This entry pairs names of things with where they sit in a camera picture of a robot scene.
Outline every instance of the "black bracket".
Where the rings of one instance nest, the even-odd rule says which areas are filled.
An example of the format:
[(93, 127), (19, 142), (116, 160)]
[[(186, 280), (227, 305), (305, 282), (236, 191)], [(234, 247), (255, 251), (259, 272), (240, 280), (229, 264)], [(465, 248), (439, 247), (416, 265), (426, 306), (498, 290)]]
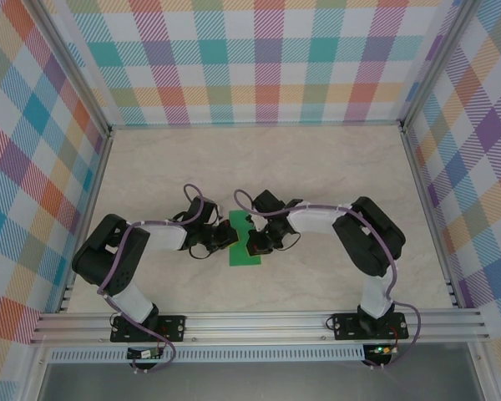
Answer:
[(408, 338), (408, 327), (404, 313), (391, 313), (387, 325), (372, 336), (367, 334), (360, 325), (358, 313), (335, 313), (332, 315), (331, 328), (334, 330), (335, 340), (395, 340), (396, 334), (390, 327), (397, 331), (397, 339)]
[[(185, 316), (159, 315), (153, 331), (172, 343), (181, 343), (184, 341)], [(112, 343), (157, 343), (158, 338), (138, 329), (121, 316), (117, 316), (112, 321), (109, 341)]]

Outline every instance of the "black cable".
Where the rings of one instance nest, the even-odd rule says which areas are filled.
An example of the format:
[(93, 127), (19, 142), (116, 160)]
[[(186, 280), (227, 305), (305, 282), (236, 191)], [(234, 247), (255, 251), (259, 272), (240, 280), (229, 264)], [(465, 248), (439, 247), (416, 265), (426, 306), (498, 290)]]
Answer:
[(277, 249), (277, 251), (287, 251), (288, 249), (291, 249), (293, 246), (295, 246), (295, 244), (301, 239), (301, 233), (300, 232), (296, 232), (296, 234), (298, 234), (299, 237), (295, 240), (295, 242), (293, 242), (287, 248)]
[(211, 223), (205, 223), (205, 226), (214, 226), (223, 216), (219, 216), (219, 206), (215, 204), (215, 219)]
[(115, 327), (115, 326), (114, 326), (114, 321), (113, 321), (113, 318), (114, 318), (114, 316), (115, 316), (115, 315), (117, 315), (117, 314), (118, 314), (117, 312), (112, 313), (112, 314), (111, 314), (111, 316), (109, 317), (109, 325), (110, 325), (111, 327)]
[(176, 215), (175, 217), (173, 217), (171, 220), (172, 221), (178, 221), (180, 220), (185, 214), (185, 211), (181, 211), (178, 215)]
[(191, 251), (191, 248), (189, 248), (187, 251), (188, 253), (190, 254), (190, 256), (193, 258), (193, 259), (196, 259), (197, 261), (203, 261), (204, 259), (208, 259), (211, 255), (212, 252), (210, 252), (207, 256), (205, 257), (197, 257), (195, 255), (193, 255), (193, 252)]
[(329, 317), (329, 318), (325, 321), (325, 326), (326, 326), (326, 328), (328, 328), (329, 330), (332, 330), (332, 331), (334, 331), (334, 327), (330, 327), (330, 326), (328, 325), (328, 323), (329, 323), (329, 322), (330, 322), (333, 318), (334, 318), (333, 316), (330, 316), (330, 317)]

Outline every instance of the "colorful checkered pattern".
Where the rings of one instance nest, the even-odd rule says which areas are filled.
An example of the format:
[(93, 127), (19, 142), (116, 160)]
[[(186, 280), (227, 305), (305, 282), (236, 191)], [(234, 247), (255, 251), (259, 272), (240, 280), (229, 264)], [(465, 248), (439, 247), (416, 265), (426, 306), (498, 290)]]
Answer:
[(21, 0), (1, 0), (0, 401), (63, 283), (101, 144)]
[(451, 25), (453, 24), (454, 19), (457, 17), (458, 10), (460, 9), (460, 5), (463, 3), (464, 0), (453, 0), (453, 4), (451, 5), (448, 14), (446, 15), (445, 19), (443, 20), (443, 24), (440, 27), (440, 30), (438, 31), (438, 35), (436, 35), (436, 38), (434, 39), (433, 45), (431, 46), (430, 50), (427, 53), (427, 57), (423, 60), (422, 67), (419, 69), (416, 79), (414, 81), (414, 84), (410, 88), (410, 91), (408, 92), (408, 96), (406, 101), (404, 102), (404, 105), (401, 108), (401, 112), (399, 113), (399, 119), (403, 120), (408, 108), (410, 107), (410, 104), (412, 103), (412, 99), (414, 98), (416, 92), (418, 91), (419, 85), (425, 77), (427, 76), (427, 72), (431, 68), (431, 65), (433, 64), (434, 57), (438, 53), (438, 50), (443, 44), (443, 38), (445, 38), (445, 35), (447, 35), (449, 29), (451, 28)]
[(460, 289), (484, 312), (501, 374), (501, 0), (482, 3), (412, 142)]
[[(441, 4), (67, 0), (82, 36), (75, 39), (98, 69), (90, 74), (52, 1), (48, 10), (95, 95), (104, 108), (114, 103), (125, 124), (395, 120)], [(111, 99), (92, 79), (100, 74)]]

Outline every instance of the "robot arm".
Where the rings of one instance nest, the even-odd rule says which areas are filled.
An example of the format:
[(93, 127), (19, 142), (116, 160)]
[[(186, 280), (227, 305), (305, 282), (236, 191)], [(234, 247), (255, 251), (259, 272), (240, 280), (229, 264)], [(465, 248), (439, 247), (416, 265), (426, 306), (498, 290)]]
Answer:
[[(295, 205), (310, 205), (301, 200), (292, 200), (285, 205), (277, 200), (268, 190), (258, 195), (252, 202), (253, 207), (262, 213), (289, 209)], [(397, 260), (401, 256), (406, 239), (397, 226), (369, 198), (361, 197), (349, 206), (344, 206), (360, 213), (385, 241)], [(287, 234), (319, 232), (339, 237), (355, 266), (367, 277), (363, 288), (362, 300), (358, 307), (360, 323), (368, 334), (378, 332), (393, 313), (393, 303), (387, 297), (387, 289), (392, 282), (392, 270), (389, 261), (371, 233), (355, 217), (339, 210), (301, 209), (287, 211), (267, 219), (267, 224), (260, 230), (249, 232), (247, 250), (251, 255), (263, 255), (282, 249), (282, 239)]]
[[(191, 201), (190, 208), (176, 215), (172, 221), (180, 218), (188, 221), (200, 210), (200, 198)], [(135, 322), (156, 330), (158, 308), (148, 300), (135, 285), (133, 277), (145, 247), (150, 250), (164, 249), (189, 251), (198, 244), (203, 245), (209, 255), (237, 242), (237, 232), (228, 220), (220, 221), (217, 205), (204, 200), (200, 216), (184, 226), (146, 226), (134, 227), (127, 241), (122, 245), (121, 257), (117, 270), (104, 289), (104, 296), (120, 311)], [(86, 282), (100, 287), (109, 274), (118, 247), (129, 223), (122, 217), (107, 215), (95, 228), (88, 240), (73, 258), (73, 270)]]

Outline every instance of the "green object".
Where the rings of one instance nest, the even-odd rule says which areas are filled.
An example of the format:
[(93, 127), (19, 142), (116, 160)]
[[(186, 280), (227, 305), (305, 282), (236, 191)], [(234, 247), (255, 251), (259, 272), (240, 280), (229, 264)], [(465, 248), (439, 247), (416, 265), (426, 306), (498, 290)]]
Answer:
[(247, 252), (247, 241), (249, 239), (249, 230), (253, 228), (252, 224), (246, 220), (249, 214), (246, 211), (230, 211), (228, 214), (230, 225), (237, 231), (239, 241), (230, 247), (230, 265), (231, 266), (253, 266), (260, 265), (259, 256), (250, 256)]

